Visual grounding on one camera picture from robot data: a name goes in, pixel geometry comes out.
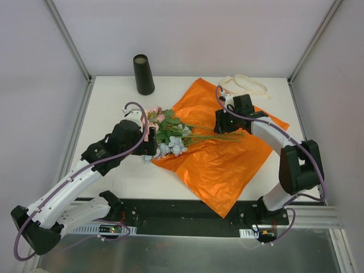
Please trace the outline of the pink and blue flower bouquet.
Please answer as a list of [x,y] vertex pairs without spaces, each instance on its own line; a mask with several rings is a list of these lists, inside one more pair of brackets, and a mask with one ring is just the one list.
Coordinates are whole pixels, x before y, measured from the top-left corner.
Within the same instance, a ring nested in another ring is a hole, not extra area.
[[190,146],[205,140],[222,140],[227,142],[240,142],[244,133],[215,134],[212,129],[184,123],[175,116],[172,109],[156,107],[146,110],[148,128],[156,130],[156,154],[143,155],[145,163],[160,160],[168,155],[178,157],[188,150]]

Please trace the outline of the cream lace ribbon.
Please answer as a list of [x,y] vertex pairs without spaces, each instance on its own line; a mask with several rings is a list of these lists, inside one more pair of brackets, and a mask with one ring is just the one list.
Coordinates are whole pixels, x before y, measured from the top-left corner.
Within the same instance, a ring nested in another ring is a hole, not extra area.
[[249,94],[254,97],[261,97],[266,100],[272,99],[268,94],[268,89],[264,84],[241,74],[226,76],[219,81],[219,85],[226,93],[233,95]]

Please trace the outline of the dark orange tissue paper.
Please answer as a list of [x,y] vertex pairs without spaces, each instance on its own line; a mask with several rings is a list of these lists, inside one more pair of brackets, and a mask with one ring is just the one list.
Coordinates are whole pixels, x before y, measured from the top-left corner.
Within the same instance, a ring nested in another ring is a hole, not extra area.
[[[216,136],[215,112],[220,109],[215,85],[197,79],[173,106],[194,133]],[[168,155],[152,163],[170,170],[220,217],[227,216],[244,187],[273,152],[261,139],[245,133],[239,141],[207,139],[192,144],[182,155]]]

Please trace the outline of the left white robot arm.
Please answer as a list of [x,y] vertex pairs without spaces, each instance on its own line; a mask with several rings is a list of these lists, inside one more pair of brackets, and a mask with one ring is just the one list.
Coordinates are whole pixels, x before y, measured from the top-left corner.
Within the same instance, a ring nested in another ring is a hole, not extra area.
[[21,238],[36,255],[51,251],[75,228],[90,221],[109,222],[121,219],[122,203],[110,190],[90,201],[69,209],[69,205],[95,182],[130,155],[154,156],[157,149],[156,130],[149,128],[145,110],[123,110],[124,118],[112,132],[92,143],[80,160],[51,190],[29,206],[16,206],[11,218],[18,231],[13,252],[17,260]]

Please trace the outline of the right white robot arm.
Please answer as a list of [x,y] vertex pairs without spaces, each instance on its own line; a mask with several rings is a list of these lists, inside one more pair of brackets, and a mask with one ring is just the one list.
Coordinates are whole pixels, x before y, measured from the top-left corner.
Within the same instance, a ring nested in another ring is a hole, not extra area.
[[306,193],[324,185],[320,150],[315,141],[298,142],[266,112],[256,111],[248,94],[227,94],[222,86],[218,86],[216,99],[222,108],[215,112],[215,133],[225,134],[243,129],[263,140],[280,157],[277,185],[258,199],[256,218],[260,223],[271,223],[285,206],[300,196],[318,202],[323,200]]

